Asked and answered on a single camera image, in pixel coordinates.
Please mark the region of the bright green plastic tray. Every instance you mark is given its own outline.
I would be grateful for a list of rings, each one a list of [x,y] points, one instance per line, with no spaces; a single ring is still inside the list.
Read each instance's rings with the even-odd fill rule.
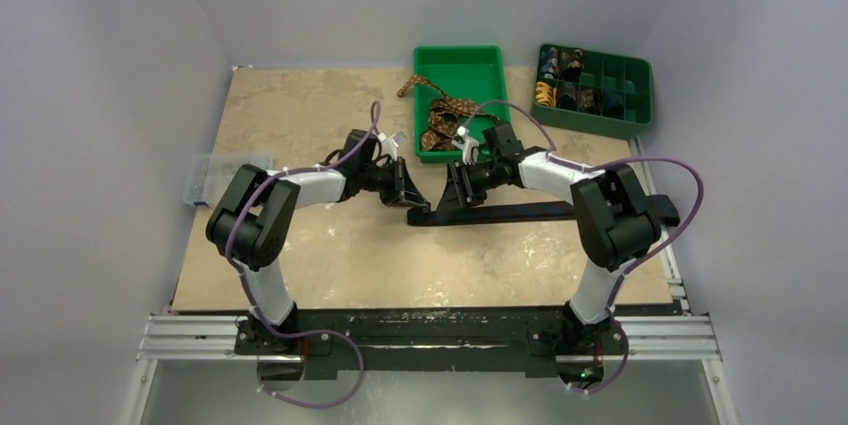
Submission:
[[[413,52],[414,73],[445,90],[450,96],[481,104],[507,100],[506,80],[500,48],[487,46],[419,46]],[[429,128],[430,106],[439,93],[416,84],[414,97],[415,154],[424,164],[443,164],[460,157],[460,152],[426,151],[421,135]]]

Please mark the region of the dark navy striped tie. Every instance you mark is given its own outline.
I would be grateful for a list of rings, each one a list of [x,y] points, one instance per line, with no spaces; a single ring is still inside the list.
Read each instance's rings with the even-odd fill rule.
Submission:
[[[676,206],[667,195],[649,195],[649,209],[665,226],[676,227],[681,222]],[[406,223],[413,227],[444,227],[460,225],[486,225],[502,223],[576,221],[572,204],[564,201],[534,202],[511,205],[492,205],[465,208],[450,212],[432,211],[429,208],[412,208],[407,211]]]

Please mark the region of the dark green compartment organizer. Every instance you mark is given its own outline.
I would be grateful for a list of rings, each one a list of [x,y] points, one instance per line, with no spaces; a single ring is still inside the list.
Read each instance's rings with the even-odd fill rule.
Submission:
[[[582,133],[594,134],[621,140],[633,140],[646,131],[653,122],[653,73],[651,65],[640,58],[608,54],[587,50],[581,47],[558,44],[543,44],[542,47],[554,46],[562,48],[580,48],[585,52],[585,68],[580,80],[574,83],[579,92],[582,89],[594,88],[600,93],[612,90],[621,93],[625,98],[625,115],[623,120],[591,115],[576,111],[545,107],[535,103],[535,84],[544,81],[557,84],[563,81],[543,79],[538,75],[539,59],[534,79],[531,115],[541,124],[567,129]]]

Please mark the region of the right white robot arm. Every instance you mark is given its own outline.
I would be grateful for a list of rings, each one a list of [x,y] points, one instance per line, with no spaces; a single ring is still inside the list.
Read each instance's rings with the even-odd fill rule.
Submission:
[[[479,142],[459,127],[452,142],[461,158],[447,166],[446,185],[437,205],[456,215],[481,205],[489,190],[512,185],[546,192],[572,205],[581,246],[587,256],[578,288],[563,309],[559,340],[584,352],[611,324],[612,304],[625,265],[643,258],[661,236],[662,221],[627,165],[589,171],[555,160],[541,147],[525,147],[508,123],[483,133],[488,157]]]

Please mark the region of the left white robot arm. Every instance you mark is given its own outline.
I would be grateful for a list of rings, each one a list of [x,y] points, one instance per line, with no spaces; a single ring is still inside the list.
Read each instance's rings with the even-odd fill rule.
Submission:
[[[237,271],[250,314],[262,324],[259,340],[272,353],[289,352],[303,334],[278,263],[297,210],[341,203],[362,191],[377,194],[387,207],[429,207],[389,145],[386,136],[353,129],[343,148],[312,168],[273,173],[240,166],[219,199],[206,239]]]

